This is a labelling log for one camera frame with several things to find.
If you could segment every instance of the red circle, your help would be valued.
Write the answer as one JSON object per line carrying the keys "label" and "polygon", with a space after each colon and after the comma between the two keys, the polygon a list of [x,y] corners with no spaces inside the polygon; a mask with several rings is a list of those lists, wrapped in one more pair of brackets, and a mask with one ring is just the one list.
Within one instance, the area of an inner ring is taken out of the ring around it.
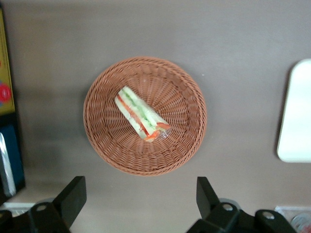
{"label": "red circle", "polygon": [[0,84],[0,102],[8,102],[11,99],[11,89],[6,84]]}

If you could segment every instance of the wrapped sandwich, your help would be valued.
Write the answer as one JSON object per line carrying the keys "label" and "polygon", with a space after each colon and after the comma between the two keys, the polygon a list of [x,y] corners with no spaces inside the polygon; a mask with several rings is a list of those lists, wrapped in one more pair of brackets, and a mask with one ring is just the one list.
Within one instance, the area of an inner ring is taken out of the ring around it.
{"label": "wrapped sandwich", "polygon": [[152,142],[168,135],[170,125],[129,87],[125,86],[119,91],[115,102],[143,140]]}

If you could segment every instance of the tomato slice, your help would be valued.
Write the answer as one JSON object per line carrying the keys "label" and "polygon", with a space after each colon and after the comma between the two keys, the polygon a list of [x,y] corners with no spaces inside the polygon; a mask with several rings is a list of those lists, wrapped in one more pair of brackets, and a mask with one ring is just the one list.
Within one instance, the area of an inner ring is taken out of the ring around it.
{"label": "tomato slice", "polygon": [[118,95],[118,99],[120,100],[120,102],[123,105],[123,107],[129,112],[131,117],[137,122],[137,124],[140,125],[140,127],[142,128],[142,130],[145,132],[145,134],[148,137],[149,134],[148,134],[146,128],[144,127],[144,125],[142,124],[142,122],[140,121],[139,117],[136,115],[136,113],[134,113],[133,110],[122,100],[120,95]]}
{"label": "tomato slice", "polygon": [[157,127],[160,127],[160,128],[163,128],[163,129],[165,129],[165,130],[168,130],[168,129],[171,127],[170,125],[165,124],[165,123],[162,123],[162,122],[158,122],[158,123],[156,124],[156,126],[157,126]]}
{"label": "tomato slice", "polygon": [[144,138],[145,141],[150,140],[150,139],[156,139],[160,134],[159,130],[156,130],[152,133],[152,135],[148,135],[146,138]]}

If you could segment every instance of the wicker basket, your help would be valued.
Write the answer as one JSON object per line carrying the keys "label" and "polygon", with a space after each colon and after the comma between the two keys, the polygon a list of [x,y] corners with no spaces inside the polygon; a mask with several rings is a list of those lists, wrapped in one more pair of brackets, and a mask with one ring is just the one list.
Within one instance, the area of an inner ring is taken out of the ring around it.
{"label": "wicker basket", "polygon": [[[117,108],[125,85],[172,127],[165,139],[143,141]],[[153,57],[118,62],[99,75],[84,103],[84,125],[96,152],[115,168],[140,176],[170,172],[187,162],[202,143],[207,125],[203,95],[177,65]]]}

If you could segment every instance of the table surface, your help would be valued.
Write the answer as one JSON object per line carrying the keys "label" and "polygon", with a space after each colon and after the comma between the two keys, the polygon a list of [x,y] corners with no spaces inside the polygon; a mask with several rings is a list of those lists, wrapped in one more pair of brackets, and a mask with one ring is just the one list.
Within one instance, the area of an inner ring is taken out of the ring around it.
{"label": "table surface", "polygon": [[[311,58],[311,1],[3,0],[23,136],[27,189],[12,201],[56,196],[85,175],[74,233],[185,232],[199,217],[196,177],[254,214],[310,206],[311,164],[276,155],[288,75]],[[207,104],[207,134],[184,166],[158,177],[102,160],[83,126],[95,78],[132,56],[168,59]]]}

